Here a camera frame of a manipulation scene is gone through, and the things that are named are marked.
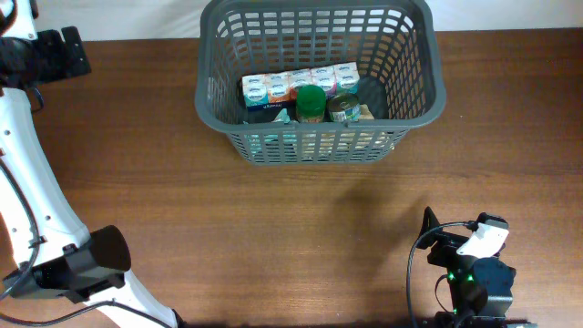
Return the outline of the tan paper snack packet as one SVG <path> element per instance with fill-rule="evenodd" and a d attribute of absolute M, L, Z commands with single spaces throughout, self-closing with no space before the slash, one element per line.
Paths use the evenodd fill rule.
<path fill-rule="evenodd" d="M 307 133 L 302 137 L 302 161 L 375 161 L 394 149 L 394 133 L 344 129 Z"/>

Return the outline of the pull-tab tin can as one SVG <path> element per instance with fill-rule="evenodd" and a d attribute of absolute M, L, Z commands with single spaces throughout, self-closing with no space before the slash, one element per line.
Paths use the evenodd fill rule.
<path fill-rule="evenodd" d="M 332 122 L 356 121 L 361 116 L 361 104 L 355 94 L 338 94 L 328 100 L 327 111 Z"/>

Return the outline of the green lid spice jar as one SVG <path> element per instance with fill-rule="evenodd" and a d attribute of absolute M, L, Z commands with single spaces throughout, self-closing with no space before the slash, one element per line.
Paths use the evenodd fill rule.
<path fill-rule="evenodd" d="M 327 97 L 321 87 L 308 85 L 298 90 L 296 116 L 301 123 L 321 123 L 326 109 Z"/>

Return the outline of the teal tissue packet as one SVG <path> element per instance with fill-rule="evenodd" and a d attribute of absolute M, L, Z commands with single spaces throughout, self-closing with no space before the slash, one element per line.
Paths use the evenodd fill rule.
<path fill-rule="evenodd" d="M 288 109 L 282 108 L 270 122 L 246 135 L 251 154 L 258 156 L 263 152 L 278 151 L 279 148 L 293 148 L 297 144 L 296 134 L 292 130 L 294 123 Z"/>

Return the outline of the multicolour tissue pack row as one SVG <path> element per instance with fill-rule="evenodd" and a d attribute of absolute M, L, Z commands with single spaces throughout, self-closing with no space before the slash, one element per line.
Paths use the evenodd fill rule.
<path fill-rule="evenodd" d="M 301 87 L 320 87 L 327 98 L 338 94 L 355 94 L 361 76 L 355 62 L 327 67 L 305 68 L 279 73 L 247 75 L 240 80 L 246 108 L 261 111 L 293 105 Z"/>

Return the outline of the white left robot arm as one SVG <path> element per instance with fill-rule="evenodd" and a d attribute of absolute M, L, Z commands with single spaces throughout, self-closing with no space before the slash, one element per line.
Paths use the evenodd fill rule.
<path fill-rule="evenodd" d="M 36 31 L 37 17 L 34 1 L 1 4 L 1 218 L 17 266 L 2 280 L 1 295 L 65 298 L 83 306 L 73 317 L 99 310 L 119 327 L 182 327 L 131 270 L 121 231 L 89 231 L 57 183 L 28 94 L 91 67 L 75 27 Z"/>

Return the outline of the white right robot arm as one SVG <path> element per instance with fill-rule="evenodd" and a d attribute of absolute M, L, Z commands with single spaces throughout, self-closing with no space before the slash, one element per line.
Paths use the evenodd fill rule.
<path fill-rule="evenodd" d="M 506 312 L 513 302 L 511 288 L 516 270 L 500 260 L 509 234 L 508 223 L 482 212 L 476 220 L 461 221 L 472 231 L 468 237 L 447 232 L 453 222 L 440 223 L 431 208 L 424 209 L 422 228 L 410 251 L 406 286 L 411 286 L 414 251 L 429 249 L 427 262 L 445 269 L 452 308 L 435 314 L 432 327 L 506 327 Z"/>

